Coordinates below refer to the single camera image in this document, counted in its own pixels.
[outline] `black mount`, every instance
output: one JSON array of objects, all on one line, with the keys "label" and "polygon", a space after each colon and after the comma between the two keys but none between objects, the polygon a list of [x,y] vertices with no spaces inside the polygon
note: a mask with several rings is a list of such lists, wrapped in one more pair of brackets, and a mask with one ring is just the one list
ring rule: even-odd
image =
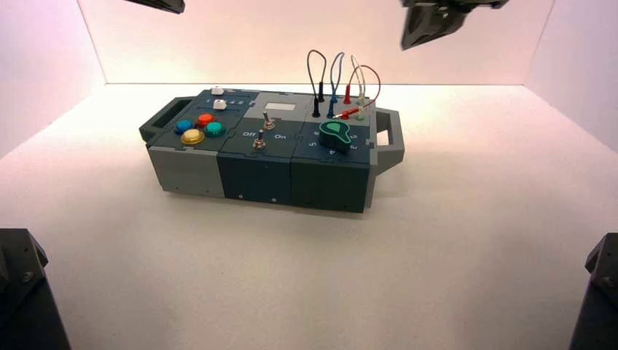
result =
[{"label": "black mount", "polygon": [[28,230],[0,229],[0,349],[70,349],[45,265]]},{"label": "black mount", "polygon": [[127,0],[135,2],[136,4],[142,4],[155,9],[162,9],[164,11],[181,14],[184,12],[184,0]]},{"label": "black mount", "polygon": [[590,282],[571,350],[618,349],[618,233],[608,233],[586,259]]},{"label": "black mount", "polygon": [[402,37],[402,49],[430,42],[455,33],[464,24],[466,16],[478,6],[494,9],[509,0],[402,0],[408,7]]}]

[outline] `red plug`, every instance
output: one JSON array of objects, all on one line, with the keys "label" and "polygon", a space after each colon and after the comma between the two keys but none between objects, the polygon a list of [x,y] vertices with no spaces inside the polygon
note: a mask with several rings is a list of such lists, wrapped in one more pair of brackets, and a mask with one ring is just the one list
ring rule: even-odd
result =
[{"label": "red plug", "polygon": [[341,118],[343,120],[348,120],[348,119],[350,119],[350,116],[352,114],[358,113],[359,110],[360,109],[358,107],[355,107],[355,108],[352,108],[352,109],[348,109],[347,111],[343,111],[343,112],[341,112],[341,114],[336,115],[335,118],[339,117],[339,118]]},{"label": "red plug", "polygon": [[345,86],[345,98],[343,99],[343,104],[352,104],[352,101],[350,101],[350,84]]}]

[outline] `red button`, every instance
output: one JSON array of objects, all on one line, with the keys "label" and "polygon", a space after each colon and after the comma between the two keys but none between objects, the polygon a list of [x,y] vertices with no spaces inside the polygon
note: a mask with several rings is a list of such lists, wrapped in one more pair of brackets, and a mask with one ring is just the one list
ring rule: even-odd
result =
[{"label": "red button", "polygon": [[212,114],[209,114],[209,113],[202,114],[201,116],[197,118],[197,123],[195,123],[195,126],[199,128],[204,128],[209,123],[212,123],[213,121],[214,121],[214,116]]}]

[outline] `yellow button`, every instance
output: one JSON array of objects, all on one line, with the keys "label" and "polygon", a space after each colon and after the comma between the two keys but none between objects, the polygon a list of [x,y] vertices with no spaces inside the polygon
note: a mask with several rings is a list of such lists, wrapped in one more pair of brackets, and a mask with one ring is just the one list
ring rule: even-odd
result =
[{"label": "yellow button", "polygon": [[189,129],[182,134],[180,141],[183,144],[199,144],[204,141],[205,137],[202,131],[198,129]]}]

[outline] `white backdrop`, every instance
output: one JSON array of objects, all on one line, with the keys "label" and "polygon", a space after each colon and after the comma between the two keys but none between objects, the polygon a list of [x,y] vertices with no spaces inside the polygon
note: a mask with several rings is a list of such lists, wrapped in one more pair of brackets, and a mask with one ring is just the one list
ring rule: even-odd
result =
[{"label": "white backdrop", "polygon": [[79,0],[108,82],[304,83],[315,47],[330,60],[354,53],[388,83],[521,84],[552,5],[477,9],[459,32],[402,52],[399,0],[185,2],[174,15]]},{"label": "white backdrop", "polygon": [[557,0],[526,86],[618,151],[618,2]]},{"label": "white backdrop", "polygon": [[105,81],[75,0],[0,4],[1,158]]}]

